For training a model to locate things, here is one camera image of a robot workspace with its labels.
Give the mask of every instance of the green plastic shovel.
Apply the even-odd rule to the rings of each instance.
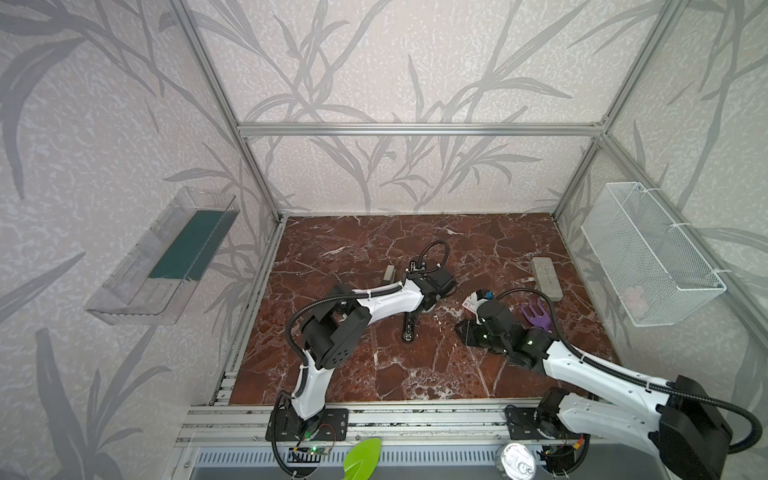
[[[367,480],[379,464],[382,451],[381,439],[367,439],[355,445],[344,458],[342,480]]]

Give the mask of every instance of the marble surface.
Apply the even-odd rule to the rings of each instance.
[[[564,294],[558,316],[568,339],[617,362],[548,214],[297,217],[288,220],[230,404],[271,404],[280,389],[293,390],[300,361],[286,344],[283,326],[294,311],[337,283],[378,286],[390,263],[402,275],[408,261],[435,239],[451,246],[448,265],[459,282],[457,292],[421,315],[413,343],[400,338],[400,315],[369,328],[336,369],[328,402],[537,397],[557,386],[501,356],[465,347],[453,331],[467,316],[462,301],[474,290],[533,287],[532,257],[554,262]],[[440,257],[438,247],[429,255],[432,262]],[[512,306],[525,298],[518,294],[503,301]]]

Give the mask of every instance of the black mounting plate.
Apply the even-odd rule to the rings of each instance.
[[[516,407],[507,405],[504,408],[504,417],[507,420],[507,430],[511,440],[553,440],[547,437],[536,427],[534,414],[536,408]],[[578,439],[581,435],[577,433],[566,432],[559,437],[562,439]]]
[[[298,437],[296,437],[295,432],[289,432],[287,425],[288,425],[288,411],[285,409],[280,409],[277,411],[277,414],[275,415],[275,429],[276,432],[276,441],[277,442],[296,442],[298,440]],[[333,430],[336,431],[336,441],[341,442],[342,440],[346,440],[346,429],[347,429],[347,423],[349,422],[349,410],[348,409],[324,409],[320,413],[320,424],[327,423],[328,425],[331,425],[333,427]],[[266,430],[266,440],[268,442],[272,441],[272,429]],[[315,436],[313,436],[311,439],[308,439],[308,442],[311,442],[313,440],[333,440],[333,432],[331,429],[327,427],[322,427],[321,429],[318,429]]]

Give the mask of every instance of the wallpaper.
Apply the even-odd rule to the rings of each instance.
[[[588,137],[269,137],[251,144],[296,214],[551,212]]]
[[[686,8],[613,135],[768,312],[768,2],[710,5]]]
[[[663,0],[190,0],[240,122],[595,122]],[[551,211],[587,139],[252,137],[295,214]]]
[[[563,239],[585,281],[590,298],[611,338],[622,365],[674,380],[685,375],[710,396],[746,406],[768,422],[768,356],[753,341],[722,299],[715,299],[672,326],[636,327],[581,225],[607,182],[631,181],[610,154],[600,153],[559,220]],[[727,415],[734,439],[746,435],[746,422]],[[757,480],[768,468],[768,441],[728,457],[723,480]]]
[[[273,229],[163,2],[0,4],[0,478],[156,478]],[[182,187],[241,213],[174,326],[88,297]]]

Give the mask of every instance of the white wire mesh basket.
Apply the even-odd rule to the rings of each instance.
[[[638,182],[605,184],[581,230],[635,326],[673,325],[726,289]]]

